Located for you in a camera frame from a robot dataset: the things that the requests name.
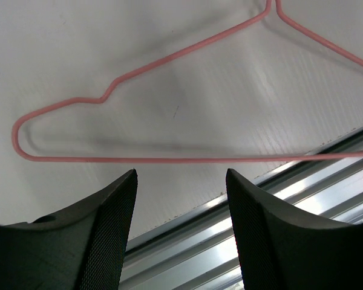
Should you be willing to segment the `pink hanger of red trousers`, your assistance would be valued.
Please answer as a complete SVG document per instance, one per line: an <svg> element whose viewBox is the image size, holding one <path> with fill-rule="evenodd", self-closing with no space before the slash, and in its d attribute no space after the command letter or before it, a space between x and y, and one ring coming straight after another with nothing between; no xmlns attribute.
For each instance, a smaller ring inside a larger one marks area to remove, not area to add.
<svg viewBox="0 0 363 290"><path fill-rule="evenodd" d="M183 57L214 42L222 40L236 32L245 29L259 21L262 21L271 11L272 2L266 1L263 11L256 16L236 25L227 30L222 31L214 36L183 48L161 59L153 61L145 66L130 71L118 78L114 79L106 91L99 98L75 97L69 98L52 105L40 108L30 112L19 118L11 129L11 143L14 151L22 158L32 162L41 163L130 163L130 164L218 164L218 163L269 163L269 162L292 162L292 161L325 161L325 160L341 160L344 158L363 157L363 150L359 152L346 153L319 153L314 155L277 155L277 156L257 156L257 157L238 157L238 158L122 158L122 157L69 157L69 156L34 156L25 152L19 144L19 130L21 126L33 118L53 112L58 109L76 104L101 105L105 103L113 91L121 83L133 79L150 70L156 69L162 65L172 62L175 59Z"/></svg>

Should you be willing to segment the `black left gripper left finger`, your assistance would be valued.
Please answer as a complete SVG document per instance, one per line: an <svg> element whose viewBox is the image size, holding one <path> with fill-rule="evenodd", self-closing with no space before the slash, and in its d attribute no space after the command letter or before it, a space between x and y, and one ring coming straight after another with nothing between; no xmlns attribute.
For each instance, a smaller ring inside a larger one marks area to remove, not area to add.
<svg viewBox="0 0 363 290"><path fill-rule="evenodd" d="M0 226L0 289L117 289L137 188L130 170L34 222Z"/></svg>

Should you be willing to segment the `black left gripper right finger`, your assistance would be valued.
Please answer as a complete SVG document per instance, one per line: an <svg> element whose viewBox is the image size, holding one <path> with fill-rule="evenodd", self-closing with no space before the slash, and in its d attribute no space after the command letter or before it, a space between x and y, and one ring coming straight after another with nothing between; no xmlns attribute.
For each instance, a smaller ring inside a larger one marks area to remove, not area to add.
<svg viewBox="0 0 363 290"><path fill-rule="evenodd" d="M226 188L246 289L363 289L363 223L304 211L234 169Z"/></svg>

